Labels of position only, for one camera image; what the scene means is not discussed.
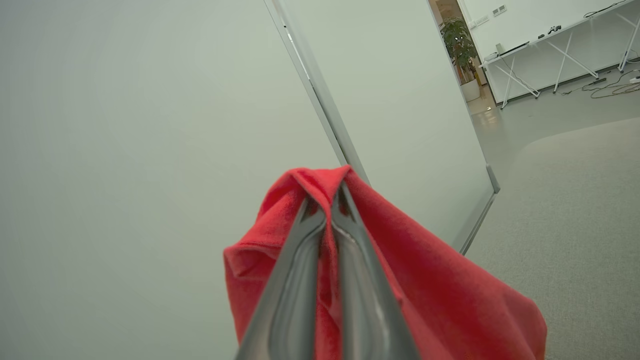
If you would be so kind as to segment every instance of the table leg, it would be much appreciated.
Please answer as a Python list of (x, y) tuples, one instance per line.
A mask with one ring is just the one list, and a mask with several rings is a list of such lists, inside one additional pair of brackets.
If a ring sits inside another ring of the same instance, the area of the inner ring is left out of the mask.
[(515, 62), (516, 62), (516, 58), (514, 56), (513, 57), (513, 61), (511, 62), (510, 72), (507, 72), (503, 68), (499, 67), (497, 64), (495, 65), (496, 68), (498, 68), (500, 71), (502, 71), (503, 73), (507, 74), (507, 76), (509, 76), (509, 82), (507, 83), (507, 91), (504, 94), (504, 101), (502, 102), (501, 109), (504, 109), (504, 107), (507, 105), (508, 97), (509, 97), (509, 90), (511, 89), (511, 80), (515, 81), (516, 83), (520, 84), (520, 86), (522, 86), (523, 88), (527, 89), (527, 91), (530, 92), (531, 95), (535, 96), (536, 99), (540, 96), (540, 92), (539, 91), (533, 90), (530, 86), (526, 85), (523, 81), (521, 81), (520, 79), (514, 77), (514, 75), (513, 75), (513, 66), (515, 65)]
[(627, 64), (627, 59), (629, 59), (629, 51), (631, 51), (631, 47), (634, 45), (634, 40), (636, 39), (638, 28), (640, 28), (640, 16), (638, 17), (638, 21), (636, 23), (633, 23), (631, 20), (627, 19), (626, 17), (624, 17), (624, 16), (622, 16), (622, 15), (620, 15), (618, 13), (616, 15), (621, 17), (622, 19), (624, 19), (625, 21), (627, 21), (629, 24), (631, 24), (634, 27), (634, 31), (633, 31), (633, 33), (631, 33), (631, 38), (629, 39), (629, 44), (627, 46), (627, 50), (622, 55), (622, 60), (620, 60), (620, 64), (618, 65), (618, 70), (620, 70), (620, 72), (624, 72), (625, 71), (625, 65)]
[(589, 69), (587, 67), (587, 65), (581, 63), (578, 59), (576, 59), (573, 56), (569, 55), (566, 51), (562, 51), (558, 46), (555, 46), (551, 42), (548, 41), (547, 43), (549, 45), (551, 45), (554, 49), (558, 50), (562, 55), (565, 55), (570, 60), (573, 60), (574, 63), (580, 65), (580, 67), (582, 67), (584, 70), (587, 70), (587, 72), (589, 72), (594, 78), (596, 78), (596, 79), (598, 78), (598, 74), (596, 72), (594, 72), (593, 70)]
[[(573, 37), (573, 31), (569, 34), (569, 41), (566, 43), (565, 52), (569, 52), (569, 45), (571, 44), (571, 38)], [(560, 75), (562, 74), (562, 69), (564, 67), (564, 61), (566, 60), (566, 56), (562, 57), (562, 65), (560, 65), (560, 71), (558, 72), (558, 78), (556, 79), (556, 87), (554, 88), (554, 94), (558, 91), (558, 84), (560, 83)]]

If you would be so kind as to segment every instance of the red towel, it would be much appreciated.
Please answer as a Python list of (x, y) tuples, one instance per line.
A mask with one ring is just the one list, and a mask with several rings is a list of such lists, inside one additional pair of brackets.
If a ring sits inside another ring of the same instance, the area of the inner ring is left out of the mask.
[[(547, 325), (532, 300), (391, 205), (348, 166), (288, 171), (267, 193), (255, 225), (237, 244), (225, 249), (227, 291), (238, 341), (302, 200), (307, 194), (312, 196), (330, 224), (331, 203), (342, 180), (349, 187), (423, 359), (543, 360)], [(318, 360), (342, 357), (337, 263), (328, 227), (318, 269)]]

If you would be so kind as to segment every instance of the tiled floor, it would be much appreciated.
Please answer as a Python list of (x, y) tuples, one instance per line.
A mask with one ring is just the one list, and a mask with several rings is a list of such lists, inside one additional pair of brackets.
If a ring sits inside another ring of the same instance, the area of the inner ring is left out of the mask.
[[(640, 69), (640, 64), (629, 64), (625, 71), (632, 69)], [(628, 79), (638, 75), (640, 72), (625, 75), (620, 83), (628, 84)], [(605, 83), (598, 84), (599, 87), (603, 87), (616, 82), (620, 73), (613, 70), (601, 73), (600, 77), (607, 78)], [(472, 106), (476, 110), (480, 105), (472, 103), (486, 99), (481, 97), (469, 102), (478, 140), (498, 182), (504, 183), (520, 150), (536, 140), (640, 116), (640, 91), (604, 99), (591, 99), (591, 92), (580, 90), (569, 95), (561, 95), (562, 92), (579, 88), (592, 81), (593, 78), (574, 81), (561, 86), (556, 94), (551, 90), (545, 91), (538, 100), (526, 97), (511, 101), (504, 110), (495, 105), (487, 105), (491, 110), (474, 113)]]
[(483, 113), (487, 110), (495, 108), (495, 102), (493, 101), (493, 96), (491, 95), (491, 90), (489, 90), (489, 86), (485, 85), (480, 88), (480, 97), (476, 100), (471, 100), (467, 103), (469, 107), (469, 113), (471, 115), (477, 113)]

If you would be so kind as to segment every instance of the white table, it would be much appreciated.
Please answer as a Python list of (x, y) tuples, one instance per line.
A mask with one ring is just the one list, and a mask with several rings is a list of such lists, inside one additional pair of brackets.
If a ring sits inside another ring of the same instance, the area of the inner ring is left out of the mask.
[[(522, 46), (518, 49), (515, 49), (514, 51), (511, 51), (510, 53), (506, 54), (506, 56), (512, 56), (513, 59), (511, 60), (511, 66), (509, 67), (509, 65), (507, 65), (506, 61), (504, 60), (504, 58), (500, 55), (498, 55), (498, 57), (496, 57), (495, 59), (491, 59), (490, 61), (486, 61), (484, 62), (482, 65), (480, 65), (480, 67), (486, 68), (487, 70), (489, 69), (488, 66), (491, 64), (494, 64), (494, 66), (496, 68), (498, 68), (500, 71), (502, 71), (503, 73), (507, 74), (507, 76), (509, 76), (509, 79), (507, 81), (507, 90), (506, 93), (504, 94), (504, 100), (502, 102), (502, 106), (500, 107), (501, 109), (504, 109), (505, 106), (507, 106), (507, 103), (509, 102), (509, 90), (511, 89), (511, 81), (515, 81), (516, 83), (518, 83), (520, 86), (524, 87), (528, 92), (531, 93), (531, 95), (535, 96), (536, 99), (540, 96), (540, 91), (536, 90), (535, 88), (533, 88), (532, 86), (530, 86), (528, 83), (526, 83), (524, 80), (516, 78), (513, 74), (513, 67), (515, 66), (515, 62), (516, 62), (516, 56), (515, 54), (527, 49), (530, 46), (533, 46), (539, 42), (546, 42), (549, 45), (551, 45), (554, 49), (558, 50), (562, 55), (563, 55), (563, 59), (562, 59), (562, 64), (560, 65), (560, 70), (558, 71), (558, 77), (556, 79), (556, 86), (554, 87), (554, 94), (556, 93), (557, 89), (558, 89), (558, 84), (560, 82), (560, 76), (562, 75), (562, 70), (564, 68), (564, 61), (569, 58), (569, 60), (575, 62), (576, 64), (580, 65), (580, 67), (582, 67), (584, 70), (586, 70), (589, 74), (591, 74), (594, 78), (598, 79), (598, 74), (591, 70), (589, 67), (587, 67), (585, 64), (583, 64), (582, 62), (580, 62), (578, 59), (576, 59), (575, 57), (569, 55), (569, 46), (571, 45), (571, 39), (573, 37), (573, 30), (575, 29), (576, 26), (581, 25), (587, 21), (591, 21), (596, 17), (602, 16), (608, 12), (612, 12), (615, 11), (619, 8), (621, 8), (622, 6), (625, 6), (629, 3), (634, 2), (635, 0), (626, 0), (624, 3), (620, 3), (617, 4), (615, 6), (612, 6), (606, 10), (603, 10), (599, 13), (596, 13), (590, 17), (587, 17), (585, 19), (582, 19), (574, 24), (571, 24), (569, 26), (565, 26), (562, 29), (555, 31), (553, 33), (551, 33), (550, 35), (546, 35), (543, 38), (539, 38), (536, 39), (535, 41), (529, 42), (527, 45)], [(625, 22), (627, 22), (628, 24), (630, 24), (631, 26), (633, 26), (633, 31), (631, 32), (631, 36), (629, 38), (629, 42), (628, 42), (628, 46), (627, 46), (627, 50), (623, 53), (622, 59), (620, 60), (620, 64), (618, 65), (618, 70), (620, 70), (620, 72), (624, 72), (625, 69), (625, 65), (627, 64), (627, 60), (629, 57), (629, 51), (631, 50), (631, 46), (634, 42), (634, 40), (636, 39), (636, 35), (638, 32), (638, 29), (640, 28), (640, 17), (638, 17), (638, 20), (636, 22), (633, 22), (631, 20), (629, 20), (628, 18), (626, 18), (624, 15), (621, 15), (620, 13), (616, 13), (616, 15), (618, 17), (620, 17), (621, 19), (623, 19)], [(561, 34), (565, 31), (569, 31), (569, 41), (567, 41), (566, 43), (566, 48), (565, 50), (560, 49), (558, 46), (556, 46), (555, 44), (553, 44), (551, 41), (549, 41), (551, 38), (553, 38), (554, 36), (557, 36), (558, 34)], [(500, 67), (498, 64), (496, 64), (496, 61), (503, 61), (505, 65), (507, 65), (509, 67), (509, 72), (507, 72), (505, 69), (503, 69), (502, 67)]]

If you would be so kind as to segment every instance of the white wall panel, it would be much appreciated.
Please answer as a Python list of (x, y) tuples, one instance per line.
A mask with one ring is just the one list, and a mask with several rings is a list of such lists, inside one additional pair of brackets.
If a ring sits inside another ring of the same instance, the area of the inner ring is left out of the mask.
[(493, 192), (426, 0), (284, 0), (371, 185), (459, 248)]
[(0, 357), (231, 359), (222, 250), (336, 167), (262, 0), (0, 1)]

